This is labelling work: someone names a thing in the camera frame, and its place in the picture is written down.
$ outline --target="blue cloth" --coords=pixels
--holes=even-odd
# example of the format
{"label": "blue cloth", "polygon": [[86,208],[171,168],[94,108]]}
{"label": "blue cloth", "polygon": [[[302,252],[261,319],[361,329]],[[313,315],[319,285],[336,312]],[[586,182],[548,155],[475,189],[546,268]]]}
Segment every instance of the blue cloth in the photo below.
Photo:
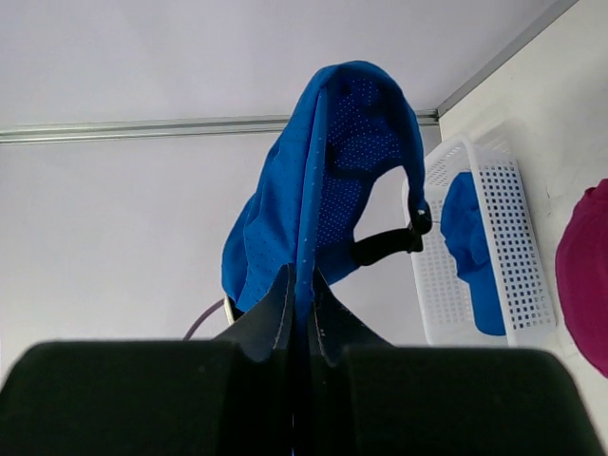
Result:
{"label": "blue cloth", "polygon": [[475,326],[485,334],[504,335],[501,304],[471,173],[459,174],[450,185],[441,215],[441,232],[456,260],[458,277],[470,287]]}
{"label": "blue cloth", "polygon": [[373,183],[396,166],[408,175],[410,213],[427,210],[420,130],[399,86],[366,62],[319,70],[226,241],[224,291],[247,312],[294,263],[296,317],[306,316],[315,266],[329,283],[357,268],[354,226]]}

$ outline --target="red hat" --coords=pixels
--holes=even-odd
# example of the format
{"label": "red hat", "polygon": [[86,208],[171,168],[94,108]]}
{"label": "red hat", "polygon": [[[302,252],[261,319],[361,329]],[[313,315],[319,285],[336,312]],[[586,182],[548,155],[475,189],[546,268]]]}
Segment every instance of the red hat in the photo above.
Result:
{"label": "red hat", "polygon": [[558,246],[556,275],[568,331],[608,377],[608,179],[576,205]]}

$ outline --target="cable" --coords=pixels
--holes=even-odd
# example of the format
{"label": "cable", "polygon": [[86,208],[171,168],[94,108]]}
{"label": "cable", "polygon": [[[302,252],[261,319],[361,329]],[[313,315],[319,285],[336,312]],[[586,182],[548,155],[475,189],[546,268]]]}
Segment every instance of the cable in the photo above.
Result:
{"label": "cable", "polygon": [[202,322],[205,321],[213,312],[215,312],[217,309],[219,309],[223,305],[224,305],[224,299],[222,298],[218,302],[216,302],[213,306],[211,306],[209,309],[207,309],[205,312],[203,312],[200,315],[200,317],[197,318],[197,321],[195,321],[192,324],[192,326],[190,327],[190,329],[188,330],[186,335],[183,337],[183,340],[190,340],[192,338],[192,336],[194,335],[194,333],[199,328],[199,326],[202,324]]}

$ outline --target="basket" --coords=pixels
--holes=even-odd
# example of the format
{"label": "basket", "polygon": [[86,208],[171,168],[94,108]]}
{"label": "basket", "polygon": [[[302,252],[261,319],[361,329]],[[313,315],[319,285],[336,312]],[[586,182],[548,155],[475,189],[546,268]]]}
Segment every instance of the basket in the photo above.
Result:
{"label": "basket", "polygon": [[[515,159],[498,148],[481,148],[465,135],[442,142],[426,158],[427,201],[434,223],[425,250],[411,260],[427,342],[442,346],[539,346],[556,326]],[[470,171],[498,289],[505,336],[475,326],[468,284],[440,232],[444,198],[452,180]],[[407,181],[403,202],[408,213]]]}

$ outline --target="white panel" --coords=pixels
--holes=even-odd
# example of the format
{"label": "white panel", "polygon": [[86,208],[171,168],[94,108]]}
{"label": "white panel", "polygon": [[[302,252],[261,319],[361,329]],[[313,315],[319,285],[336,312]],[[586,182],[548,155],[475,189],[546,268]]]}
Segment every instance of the white panel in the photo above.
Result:
{"label": "white panel", "polygon": [[[579,0],[441,119],[445,138],[462,131],[515,154],[555,303],[563,230],[583,191],[608,177],[607,17],[605,0]],[[608,444],[608,380],[581,357],[562,318],[545,347],[573,373]]]}
{"label": "white panel", "polygon": [[[42,340],[182,337],[223,296],[223,243],[275,137],[0,147],[0,377]],[[403,175],[379,181],[358,234],[405,225]],[[407,255],[337,292],[389,340],[424,341]],[[226,326],[216,312],[197,336]]]}
{"label": "white panel", "polygon": [[370,60],[434,108],[555,0],[4,0],[0,124],[288,114]]}

